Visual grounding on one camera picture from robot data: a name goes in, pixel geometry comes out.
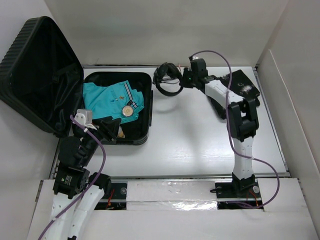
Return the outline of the black hard-shell suitcase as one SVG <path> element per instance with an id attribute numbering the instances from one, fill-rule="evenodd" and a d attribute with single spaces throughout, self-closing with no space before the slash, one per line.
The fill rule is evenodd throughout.
<path id="1" fill-rule="evenodd" d="M 142 145 L 152 122 L 152 80 L 145 72 L 96 71 L 83 67 L 64 34 L 48 16 L 25 22 L 0 64 L 0 98 L 39 129 L 66 137 L 75 132 L 70 115 L 84 107 L 85 83 L 108 87 L 128 81 L 143 95 L 135 121 L 122 123 L 125 137 L 104 139 L 105 145 Z"/>

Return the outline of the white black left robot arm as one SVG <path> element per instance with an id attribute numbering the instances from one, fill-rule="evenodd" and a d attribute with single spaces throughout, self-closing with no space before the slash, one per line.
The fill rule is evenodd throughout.
<path id="1" fill-rule="evenodd" d="M 50 221 L 40 240 L 80 240 L 98 202 L 111 194 L 110 176 L 86 169 L 102 141 L 117 138 L 121 120 L 110 117 L 89 121 L 71 116 L 77 128 L 74 136 L 63 138 L 53 184 Z"/>

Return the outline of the black white tie-dye shirt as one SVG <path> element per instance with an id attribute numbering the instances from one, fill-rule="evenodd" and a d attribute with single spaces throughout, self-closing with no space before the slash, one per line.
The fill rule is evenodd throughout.
<path id="1" fill-rule="evenodd" d="M 260 101 L 258 98 L 261 95 L 261 93 L 242 70 L 232 72 L 230 90 L 245 99 L 253 99 L 255 101 L 256 106 L 260 106 Z M 217 116 L 220 119 L 225 120 L 226 110 L 224 106 L 222 106 L 216 100 L 209 96 L 207 98 Z"/>

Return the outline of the turquoise shorts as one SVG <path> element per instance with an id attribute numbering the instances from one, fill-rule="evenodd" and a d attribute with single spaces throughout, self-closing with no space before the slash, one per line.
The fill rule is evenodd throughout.
<path id="1" fill-rule="evenodd" d="M 145 108 L 142 92 L 132 89 L 127 80 L 110 86 L 98 86 L 93 82 L 84 83 L 82 96 L 84 106 L 92 111 L 94 120 L 111 117 L 121 119 L 121 123 L 126 124 L 136 121 L 139 113 Z M 124 106 L 133 108 L 132 116 L 123 116 Z"/>

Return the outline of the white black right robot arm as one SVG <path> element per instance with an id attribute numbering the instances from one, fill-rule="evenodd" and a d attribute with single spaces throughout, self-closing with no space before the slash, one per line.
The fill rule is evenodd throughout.
<path id="1" fill-rule="evenodd" d="M 256 103 L 234 93 L 217 77 L 209 75 L 204 59 L 191 56 L 189 60 L 190 67 L 184 68 L 180 85 L 196 88 L 224 106 L 228 137 L 234 152 L 231 191 L 242 197 L 255 184 L 252 146 L 259 128 Z"/>

